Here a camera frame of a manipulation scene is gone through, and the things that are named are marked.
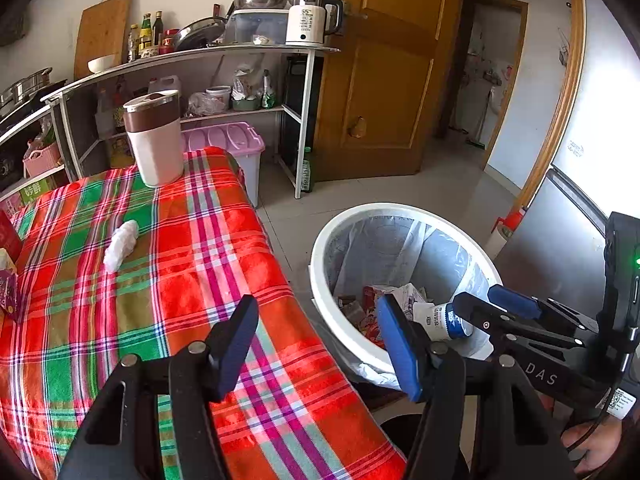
refrigerator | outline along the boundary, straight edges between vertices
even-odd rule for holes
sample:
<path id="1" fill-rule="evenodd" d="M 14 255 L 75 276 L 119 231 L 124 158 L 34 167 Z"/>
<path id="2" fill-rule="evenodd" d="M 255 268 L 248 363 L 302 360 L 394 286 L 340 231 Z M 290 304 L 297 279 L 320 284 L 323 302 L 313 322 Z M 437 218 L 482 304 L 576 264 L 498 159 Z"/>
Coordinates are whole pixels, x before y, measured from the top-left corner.
<path id="1" fill-rule="evenodd" d="M 505 286 L 594 317 L 604 227 L 640 218 L 640 59 L 602 0 L 585 0 L 582 73 L 566 131 L 522 222 L 494 263 Z M 640 353 L 632 365 L 640 378 Z"/>

plastic storage container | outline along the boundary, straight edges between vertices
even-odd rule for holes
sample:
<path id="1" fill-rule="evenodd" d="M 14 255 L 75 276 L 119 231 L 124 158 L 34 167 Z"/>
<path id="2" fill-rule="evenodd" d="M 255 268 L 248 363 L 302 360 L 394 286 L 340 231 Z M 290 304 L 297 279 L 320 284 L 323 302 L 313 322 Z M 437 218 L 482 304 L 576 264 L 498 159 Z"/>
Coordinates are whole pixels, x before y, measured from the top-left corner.
<path id="1" fill-rule="evenodd" d="M 288 19 L 286 9 L 236 10 L 226 24 L 223 44 L 253 43 L 254 36 L 268 39 L 259 44 L 285 44 Z"/>
<path id="2" fill-rule="evenodd" d="M 244 173 L 244 185 L 249 200 L 258 206 L 258 175 L 260 154 L 264 151 L 262 137 L 247 123 L 226 123 L 182 132 L 182 145 L 189 151 L 205 146 L 217 146 L 234 156 Z"/>
<path id="3" fill-rule="evenodd" d="M 124 123 L 142 181 L 161 187 L 184 171 L 177 90 L 136 97 L 124 105 Z"/>
<path id="4" fill-rule="evenodd" d="M 33 150 L 29 157 L 23 160 L 23 164 L 29 176 L 37 176 L 56 168 L 59 160 L 60 150 L 58 144 L 54 142 L 43 150 Z"/>
<path id="5" fill-rule="evenodd" d="M 366 339 L 341 313 L 334 296 L 362 300 L 364 285 L 424 287 L 435 304 L 460 292 L 482 300 L 502 284 L 494 264 L 469 235 L 411 206 L 373 203 L 353 207 L 324 226 L 311 253 L 309 277 L 316 309 L 306 312 L 325 345 L 353 380 L 399 389 L 388 353 Z M 460 354 L 486 359 L 489 336 L 475 328 L 450 342 Z"/>

wooden door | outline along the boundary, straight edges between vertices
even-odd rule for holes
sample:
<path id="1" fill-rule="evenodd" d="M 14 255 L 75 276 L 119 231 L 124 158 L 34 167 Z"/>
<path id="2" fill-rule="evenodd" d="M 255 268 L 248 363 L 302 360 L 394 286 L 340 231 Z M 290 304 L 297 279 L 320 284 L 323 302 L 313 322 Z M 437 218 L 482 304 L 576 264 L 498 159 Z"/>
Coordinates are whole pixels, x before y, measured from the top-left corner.
<path id="1" fill-rule="evenodd" d="M 462 0 L 344 0 L 322 71 L 318 180 L 411 174 L 436 126 Z"/>

human hand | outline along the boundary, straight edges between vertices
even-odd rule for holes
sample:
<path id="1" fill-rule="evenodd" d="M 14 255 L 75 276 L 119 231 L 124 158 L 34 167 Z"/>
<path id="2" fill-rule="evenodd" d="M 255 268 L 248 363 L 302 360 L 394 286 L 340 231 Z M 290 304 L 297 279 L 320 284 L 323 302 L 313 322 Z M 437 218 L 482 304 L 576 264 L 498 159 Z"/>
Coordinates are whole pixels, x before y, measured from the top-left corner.
<path id="1" fill-rule="evenodd" d="M 591 427 L 592 422 L 585 422 L 566 430 L 561 437 L 562 444 L 569 447 Z M 603 465 L 615 452 L 622 437 L 622 421 L 607 415 L 593 434 L 576 449 L 587 453 L 575 467 L 576 474 L 588 473 Z"/>

wooden cutting board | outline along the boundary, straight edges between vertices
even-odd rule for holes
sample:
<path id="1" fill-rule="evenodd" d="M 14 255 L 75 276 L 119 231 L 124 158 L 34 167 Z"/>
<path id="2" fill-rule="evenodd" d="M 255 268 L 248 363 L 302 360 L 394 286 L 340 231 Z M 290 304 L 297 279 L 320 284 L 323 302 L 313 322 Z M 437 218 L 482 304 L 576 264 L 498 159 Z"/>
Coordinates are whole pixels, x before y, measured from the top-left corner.
<path id="1" fill-rule="evenodd" d="M 87 63 L 97 57 L 115 54 L 116 65 L 124 62 L 130 4 L 131 0 L 106 0 L 82 12 L 74 61 L 75 80 L 91 75 Z"/>

